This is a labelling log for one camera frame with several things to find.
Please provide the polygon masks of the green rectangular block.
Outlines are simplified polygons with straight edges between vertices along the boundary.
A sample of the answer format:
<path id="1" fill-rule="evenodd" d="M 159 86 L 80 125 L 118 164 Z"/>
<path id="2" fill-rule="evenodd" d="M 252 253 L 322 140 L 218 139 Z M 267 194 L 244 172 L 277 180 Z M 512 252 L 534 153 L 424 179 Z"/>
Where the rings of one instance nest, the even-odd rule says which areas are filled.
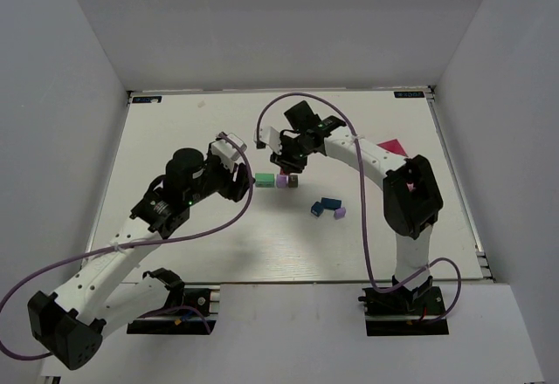
<path id="1" fill-rule="evenodd" d="M 274 188 L 275 187 L 275 174 L 273 174 L 273 173 L 256 173 L 254 184 L 255 184 L 256 188 Z"/>

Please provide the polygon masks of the brown cube block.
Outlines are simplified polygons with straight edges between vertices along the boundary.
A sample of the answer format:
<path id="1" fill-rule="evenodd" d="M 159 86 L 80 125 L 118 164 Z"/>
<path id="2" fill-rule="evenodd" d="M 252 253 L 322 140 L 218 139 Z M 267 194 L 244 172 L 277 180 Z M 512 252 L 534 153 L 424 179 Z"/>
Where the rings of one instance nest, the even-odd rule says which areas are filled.
<path id="1" fill-rule="evenodd" d="M 289 175 L 287 177 L 287 186 L 290 189 L 296 189 L 299 185 L 299 176 L 297 175 Z"/>

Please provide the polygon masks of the purple cube block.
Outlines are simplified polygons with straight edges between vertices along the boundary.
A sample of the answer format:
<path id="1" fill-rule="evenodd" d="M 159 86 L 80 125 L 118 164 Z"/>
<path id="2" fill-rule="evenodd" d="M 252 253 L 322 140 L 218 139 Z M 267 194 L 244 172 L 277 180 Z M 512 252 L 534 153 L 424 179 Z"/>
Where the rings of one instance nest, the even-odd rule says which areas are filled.
<path id="1" fill-rule="evenodd" d="M 288 176 L 287 175 L 276 175 L 276 187 L 279 189 L 284 189 L 288 185 Z"/>

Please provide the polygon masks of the blue rectangular block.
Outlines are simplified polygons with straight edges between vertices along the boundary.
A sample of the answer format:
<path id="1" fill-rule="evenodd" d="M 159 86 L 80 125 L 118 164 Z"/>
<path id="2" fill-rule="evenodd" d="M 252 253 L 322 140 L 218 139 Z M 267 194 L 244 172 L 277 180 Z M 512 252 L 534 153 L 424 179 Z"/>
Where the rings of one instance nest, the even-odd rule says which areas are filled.
<path id="1" fill-rule="evenodd" d="M 339 199 L 334 199 L 331 197 L 322 197 L 321 198 L 321 205 L 325 209 L 336 210 L 342 206 L 342 201 Z"/>

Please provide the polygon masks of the blue cube block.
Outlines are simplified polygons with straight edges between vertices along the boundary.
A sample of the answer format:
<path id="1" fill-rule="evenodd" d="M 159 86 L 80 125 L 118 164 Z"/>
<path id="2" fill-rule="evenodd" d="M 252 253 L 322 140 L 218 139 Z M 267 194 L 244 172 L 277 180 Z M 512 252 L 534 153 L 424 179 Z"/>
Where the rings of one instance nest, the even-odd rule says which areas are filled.
<path id="1" fill-rule="evenodd" d="M 319 217 L 324 212 L 324 207 L 321 202 L 315 202 L 310 209 L 312 215 Z"/>

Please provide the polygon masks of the small purple block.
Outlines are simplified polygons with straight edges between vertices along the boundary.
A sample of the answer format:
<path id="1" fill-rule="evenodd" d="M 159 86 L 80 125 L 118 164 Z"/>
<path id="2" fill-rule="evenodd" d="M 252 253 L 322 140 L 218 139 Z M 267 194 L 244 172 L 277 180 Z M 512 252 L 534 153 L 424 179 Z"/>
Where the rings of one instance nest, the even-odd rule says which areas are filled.
<path id="1" fill-rule="evenodd" d="M 346 216 L 346 209 L 344 207 L 340 207 L 334 210 L 334 219 L 342 219 Z"/>

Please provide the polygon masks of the pink plastic box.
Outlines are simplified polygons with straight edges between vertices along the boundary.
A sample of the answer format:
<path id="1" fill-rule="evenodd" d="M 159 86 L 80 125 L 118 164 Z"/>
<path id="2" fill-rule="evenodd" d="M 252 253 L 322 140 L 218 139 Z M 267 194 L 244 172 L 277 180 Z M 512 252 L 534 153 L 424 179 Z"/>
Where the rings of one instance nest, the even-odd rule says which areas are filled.
<path id="1" fill-rule="evenodd" d="M 396 172 L 405 165 L 408 155 L 398 139 L 381 142 L 378 146 L 383 151 L 380 163 L 383 179 L 385 179 L 389 171 Z"/>

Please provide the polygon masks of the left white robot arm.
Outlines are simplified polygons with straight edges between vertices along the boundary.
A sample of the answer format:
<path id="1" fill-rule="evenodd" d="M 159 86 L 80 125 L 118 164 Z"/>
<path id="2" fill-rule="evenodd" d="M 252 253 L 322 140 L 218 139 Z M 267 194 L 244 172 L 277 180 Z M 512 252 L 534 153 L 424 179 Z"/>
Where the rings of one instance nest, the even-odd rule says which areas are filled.
<path id="1" fill-rule="evenodd" d="M 87 253 L 85 265 L 54 291 L 37 291 L 30 298 L 31 335 L 48 355 L 74 371 L 127 323 L 146 313 L 186 309 L 184 282 L 164 268 L 144 272 L 123 297 L 114 292 L 147 255 L 174 242 L 175 232 L 202 200 L 220 195 L 232 202 L 251 201 L 254 180 L 245 150 L 236 135 L 220 134 L 206 153 L 175 151 L 109 244 Z"/>

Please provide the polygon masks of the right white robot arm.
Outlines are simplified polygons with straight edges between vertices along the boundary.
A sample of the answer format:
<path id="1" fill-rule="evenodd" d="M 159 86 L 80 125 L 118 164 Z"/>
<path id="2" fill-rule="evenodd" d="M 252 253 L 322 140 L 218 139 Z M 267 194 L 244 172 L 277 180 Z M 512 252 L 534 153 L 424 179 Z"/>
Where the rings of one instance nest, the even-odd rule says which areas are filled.
<path id="1" fill-rule="evenodd" d="M 393 294 L 407 305 L 423 297 L 432 286 L 431 234 L 443 199 L 430 162 L 395 154 L 359 136 L 341 110 L 325 119 L 307 101 L 285 111 L 289 130 L 258 124 L 257 148 L 269 147 L 270 160 L 287 174 L 299 174 L 311 154 L 343 162 L 359 174 L 359 189 L 372 181 L 383 193 L 383 216 L 395 233 L 397 261 L 390 288 L 376 287 L 379 295 Z"/>

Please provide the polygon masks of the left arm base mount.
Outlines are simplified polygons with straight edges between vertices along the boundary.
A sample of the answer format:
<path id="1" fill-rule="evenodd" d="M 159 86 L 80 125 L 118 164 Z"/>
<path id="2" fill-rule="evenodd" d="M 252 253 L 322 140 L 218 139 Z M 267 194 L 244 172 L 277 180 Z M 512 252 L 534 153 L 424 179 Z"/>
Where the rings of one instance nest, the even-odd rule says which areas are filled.
<path id="1" fill-rule="evenodd" d="M 166 304 L 161 314 L 140 318 L 128 324 L 128 335 L 209 336 L 217 323 L 220 286 L 186 286 L 183 307 Z"/>

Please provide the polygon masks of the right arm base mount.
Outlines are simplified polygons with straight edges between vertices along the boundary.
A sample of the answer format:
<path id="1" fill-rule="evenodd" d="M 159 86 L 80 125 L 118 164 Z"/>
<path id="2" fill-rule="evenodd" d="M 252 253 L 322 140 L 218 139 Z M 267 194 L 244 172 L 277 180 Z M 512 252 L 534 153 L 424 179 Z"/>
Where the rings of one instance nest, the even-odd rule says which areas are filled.
<path id="1" fill-rule="evenodd" d="M 398 294 L 381 294 L 363 288 L 358 298 L 365 317 L 368 337 L 420 337 L 449 334 L 446 319 L 436 320 L 445 312 L 445 302 L 438 286 L 432 287 L 411 305 Z"/>

